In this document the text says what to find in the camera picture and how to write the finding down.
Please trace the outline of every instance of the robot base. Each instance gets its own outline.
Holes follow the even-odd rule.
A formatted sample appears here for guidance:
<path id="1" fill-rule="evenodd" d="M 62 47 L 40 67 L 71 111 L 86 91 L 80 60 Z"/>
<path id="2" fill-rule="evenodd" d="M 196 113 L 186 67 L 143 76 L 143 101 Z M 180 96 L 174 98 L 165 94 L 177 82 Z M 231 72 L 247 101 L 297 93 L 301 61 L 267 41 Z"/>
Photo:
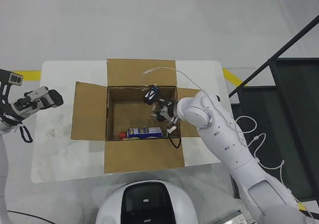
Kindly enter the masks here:
<path id="1" fill-rule="evenodd" d="M 98 211 L 96 224 L 198 224 L 194 205 L 181 188 L 162 180 L 127 184 Z"/>

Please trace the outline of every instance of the white cable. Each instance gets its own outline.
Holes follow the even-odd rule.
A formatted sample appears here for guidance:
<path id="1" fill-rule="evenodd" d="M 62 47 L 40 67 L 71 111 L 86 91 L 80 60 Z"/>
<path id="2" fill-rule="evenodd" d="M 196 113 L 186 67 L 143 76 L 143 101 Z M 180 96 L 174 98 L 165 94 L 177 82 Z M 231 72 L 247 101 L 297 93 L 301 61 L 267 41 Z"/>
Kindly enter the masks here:
<path id="1" fill-rule="evenodd" d="M 220 112 L 220 110 L 218 110 L 218 109 L 215 107 L 215 104 L 214 104 L 213 101 L 211 100 L 211 98 L 210 98 L 210 96 L 208 95 L 208 93 L 207 93 L 204 89 L 202 89 L 198 84 L 196 84 L 191 78 L 189 78 L 184 72 L 181 72 L 181 71 L 179 71 L 179 70 L 177 70 L 177 69 L 175 69 L 175 68 L 157 67 L 157 68 L 148 69 L 148 70 L 146 70 L 145 72 L 143 72 L 143 74 L 144 74 L 144 75 L 145 75 L 145 74 L 148 74 L 148 73 L 150 73 L 150 72 L 152 72 L 152 71 L 154 71 L 154 70 L 156 70 L 156 69 L 159 69 L 159 68 L 170 69 L 170 70 L 174 70 L 174 71 L 179 72 L 180 74 L 184 75 L 187 79 L 189 79 L 189 81 L 191 81 L 191 82 L 192 82 L 196 87 L 198 87 L 201 91 L 203 91 L 204 94 L 205 94 L 205 95 L 208 97 L 208 99 L 210 100 L 210 102 L 211 102 L 211 104 L 213 105 L 214 109 L 224 118 L 224 120 L 226 121 L 226 123 L 229 124 L 229 125 L 227 125 L 227 126 L 237 133 L 238 138 L 240 139 L 240 142 L 241 142 L 241 144 L 242 144 L 243 146 L 248 147 L 253 141 L 256 140 L 256 139 L 255 139 L 255 140 L 252 140 L 252 142 L 251 142 L 249 145 L 246 145 L 246 144 L 245 144 L 245 139 L 241 138 L 240 135 L 239 135 L 239 134 L 246 134 L 246 133 L 253 132 L 253 131 L 257 128 L 257 123 L 256 123 L 256 121 L 255 121 L 253 118 L 251 118 L 250 116 L 240 116 L 239 118 L 237 118 L 236 120 L 234 120 L 234 122 L 235 122 L 235 124 L 234 124 L 234 125 L 235 125 L 235 129 L 234 129 L 234 128 L 231 126 L 231 124 L 232 124 L 231 121 L 230 121 L 230 120 L 227 120 L 227 119 L 225 118 L 225 116 Z M 253 120 L 254 123 L 255 123 L 255 127 L 254 127 L 252 130 L 247 131 L 247 132 L 240 132 L 240 131 L 238 131 L 238 128 L 237 128 L 237 120 L 239 120 L 240 118 L 249 118 L 249 119 Z"/>
<path id="2" fill-rule="evenodd" d="M 198 87 L 201 91 L 203 91 L 203 92 L 205 93 L 205 95 L 208 97 L 208 99 L 210 100 L 211 104 L 213 105 L 214 109 L 219 112 L 219 114 L 224 118 L 224 120 L 226 120 L 225 116 L 215 107 L 215 105 L 214 105 L 213 101 L 211 100 L 211 98 L 209 97 L 209 95 L 208 95 L 199 85 L 197 85 L 193 80 L 191 80 L 191 79 L 190 79 L 186 74 L 184 74 L 183 72 L 181 72 L 181 71 L 179 71 L 179 70 L 176 70 L 175 68 L 158 67 L 158 68 L 148 69 L 148 70 L 146 70 L 145 72 L 143 72 L 143 74 L 148 74 L 148 73 L 150 73 L 150 72 L 152 72 L 152 71 L 154 71 L 154 70 L 156 70 L 156 69 L 159 69 L 159 68 L 171 69 L 171 70 L 177 71 L 177 72 L 181 73 L 182 75 L 184 75 L 185 77 L 187 77 L 187 79 L 189 79 L 196 87 Z M 254 127 L 252 130 L 249 130 L 249 131 L 246 131 L 246 132 L 240 132 L 240 131 L 238 131 L 238 129 L 237 129 L 237 122 L 238 122 L 238 120 L 239 120 L 240 118 L 248 118 L 248 119 L 252 120 L 252 121 L 255 123 L 255 127 Z M 243 140 L 243 139 L 240 138 L 239 133 L 240 133 L 240 134 L 251 133 L 251 132 L 253 132 L 254 130 L 256 130 L 256 128 L 257 128 L 257 122 L 256 122 L 253 118 L 251 118 L 250 116 L 240 116 L 240 117 L 238 117 L 236 120 L 234 120 L 234 122 L 235 122 L 235 129 L 232 128 L 231 126 L 229 126 L 229 127 L 237 133 L 237 135 L 238 135 L 238 137 L 239 137 L 240 140 Z M 283 166 L 284 166 L 285 161 L 282 160 L 282 162 L 281 162 L 281 164 L 280 164 L 279 166 L 274 167 L 274 168 L 271 168 L 271 167 L 266 167 L 266 166 L 264 166 L 263 164 L 261 164 L 259 158 L 256 157 L 256 152 L 257 152 L 257 151 L 259 150 L 259 148 L 264 144 L 264 141 L 265 141 L 265 139 L 266 139 L 266 134 L 265 134 L 265 133 L 261 133 L 261 134 L 259 134 L 258 136 L 255 136 L 255 137 L 253 138 L 253 140 L 251 140 L 251 142 L 250 142 L 248 145 L 246 145 L 246 144 L 243 143 L 243 142 L 245 142 L 245 141 L 243 141 L 243 142 L 241 141 L 241 144 L 244 145 L 244 146 L 246 146 L 246 147 L 249 147 L 254 141 L 258 140 L 261 136 L 264 136 L 264 137 L 263 137 L 263 140 L 261 141 L 261 143 L 259 144 L 259 146 L 258 146 L 258 147 L 255 149 L 255 151 L 254 151 L 254 158 L 258 161 L 259 165 L 262 166 L 262 167 L 265 168 L 265 169 L 268 169 L 268 170 L 280 169 L 280 181 L 281 181 L 281 183 L 285 186 L 284 181 L 283 181 Z M 294 199 L 296 200 L 297 203 L 301 203 L 292 193 L 291 193 L 291 195 L 294 197 Z M 304 205 L 304 208 L 305 208 L 306 211 L 309 213 L 309 215 L 310 215 L 310 217 L 311 217 L 313 223 L 316 224 L 315 219 L 313 218 L 311 212 L 306 208 L 305 205 Z"/>

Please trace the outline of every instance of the table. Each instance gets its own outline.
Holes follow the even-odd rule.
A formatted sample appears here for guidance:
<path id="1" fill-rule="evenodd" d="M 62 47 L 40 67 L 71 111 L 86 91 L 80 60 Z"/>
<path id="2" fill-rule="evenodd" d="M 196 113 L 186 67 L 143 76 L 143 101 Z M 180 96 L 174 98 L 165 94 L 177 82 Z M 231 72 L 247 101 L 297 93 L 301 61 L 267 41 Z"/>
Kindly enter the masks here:
<path id="1" fill-rule="evenodd" d="M 206 60 L 177 60 L 176 68 L 201 88 L 217 94 L 232 113 L 221 64 Z M 40 86 L 57 90 L 64 104 L 37 113 L 31 179 L 48 183 L 104 176 L 104 141 L 71 140 L 76 81 L 107 86 L 107 62 L 48 61 L 42 66 Z M 177 72 L 177 87 L 197 88 Z M 182 138 L 186 166 L 220 162 L 201 138 Z"/>

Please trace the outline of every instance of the spray can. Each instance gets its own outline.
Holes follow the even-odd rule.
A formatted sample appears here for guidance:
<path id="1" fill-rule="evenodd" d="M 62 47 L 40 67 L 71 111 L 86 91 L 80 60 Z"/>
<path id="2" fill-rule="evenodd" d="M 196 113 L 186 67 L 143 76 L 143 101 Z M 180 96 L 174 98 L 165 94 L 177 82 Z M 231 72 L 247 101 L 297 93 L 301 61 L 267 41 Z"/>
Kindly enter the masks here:
<path id="1" fill-rule="evenodd" d="M 124 138 L 139 138 L 139 139 L 145 139 L 149 137 L 156 137 L 160 138 L 162 137 L 161 128 L 155 127 L 155 128 L 130 128 L 126 132 L 120 132 L 119 133 L 119 139 Z"/>

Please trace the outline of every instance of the metal staircase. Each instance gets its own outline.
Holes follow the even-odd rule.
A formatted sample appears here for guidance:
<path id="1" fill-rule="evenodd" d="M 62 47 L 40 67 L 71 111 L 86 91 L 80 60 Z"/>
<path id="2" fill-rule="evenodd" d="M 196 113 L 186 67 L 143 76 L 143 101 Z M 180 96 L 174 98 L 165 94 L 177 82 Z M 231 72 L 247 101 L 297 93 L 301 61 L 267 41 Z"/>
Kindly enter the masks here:
<path id="1" fill-rule="evenodd" d="M 247 139 L 267 134 L 257 153 L 261 162 L 274 167 L 284 159 L 285 185 L 299 200 L 316 200 L 319 206 L 319 58 L 279 58 L 318 23 L 319 15 L 229 97 L 238 94 L 240 101 L 232 105 L 234 117 L 248 115 L 258 123 L 254 132 L 246 134 Z M 244 87 L 268 66 L 276 86 Z M 253 126 L 247 119 L 239 125 L 244 130 Z M 252 153 L 259 143 L 250 146 Z M 268 173 L 279 179 L 279 170 Z"/>

